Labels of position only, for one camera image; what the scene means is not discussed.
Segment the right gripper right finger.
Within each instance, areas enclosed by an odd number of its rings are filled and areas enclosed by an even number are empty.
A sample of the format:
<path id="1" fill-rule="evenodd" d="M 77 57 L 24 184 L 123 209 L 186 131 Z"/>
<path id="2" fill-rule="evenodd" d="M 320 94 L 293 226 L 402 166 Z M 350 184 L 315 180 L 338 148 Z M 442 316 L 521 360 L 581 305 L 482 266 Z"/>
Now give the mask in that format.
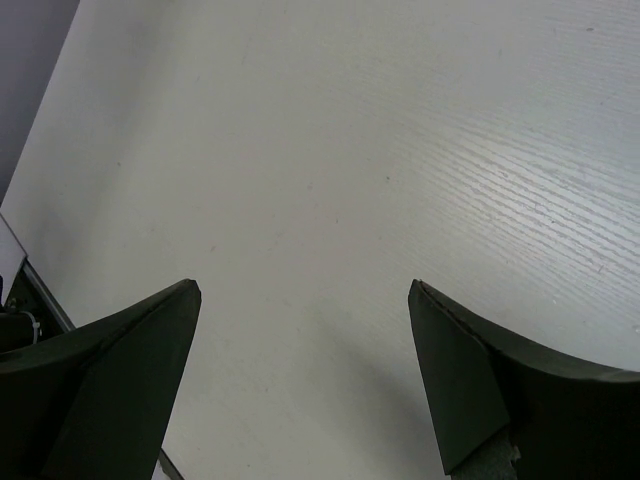
<path id="1" fill-rule="evenodd" d="M 543 346 L 420 280 L 408 306 L 449 477 L 638 477 L 637 372 Z"/>

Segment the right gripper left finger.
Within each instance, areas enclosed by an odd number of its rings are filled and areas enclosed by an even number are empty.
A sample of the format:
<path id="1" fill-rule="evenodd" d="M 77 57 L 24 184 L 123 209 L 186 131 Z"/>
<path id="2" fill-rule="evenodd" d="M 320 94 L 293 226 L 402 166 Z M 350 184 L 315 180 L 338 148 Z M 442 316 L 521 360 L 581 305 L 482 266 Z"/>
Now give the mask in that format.
<path id="1" fill-rule="evenodd" d="M 2 478 L 151 478 L 200 307 L 198 284 L 186 279 L 1 352 Z"/>

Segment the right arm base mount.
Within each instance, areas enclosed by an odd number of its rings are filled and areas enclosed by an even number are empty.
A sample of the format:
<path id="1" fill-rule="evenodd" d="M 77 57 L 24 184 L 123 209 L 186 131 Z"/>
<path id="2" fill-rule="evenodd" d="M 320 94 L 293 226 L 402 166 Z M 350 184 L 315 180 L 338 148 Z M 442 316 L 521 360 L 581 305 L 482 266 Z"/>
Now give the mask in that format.
<path id="1" fill-rule="evenodd" d="M 38 344 L 75 326 L 31 263 L 25 260 L 9 285 L 1 277 L 1 352 Z"/>

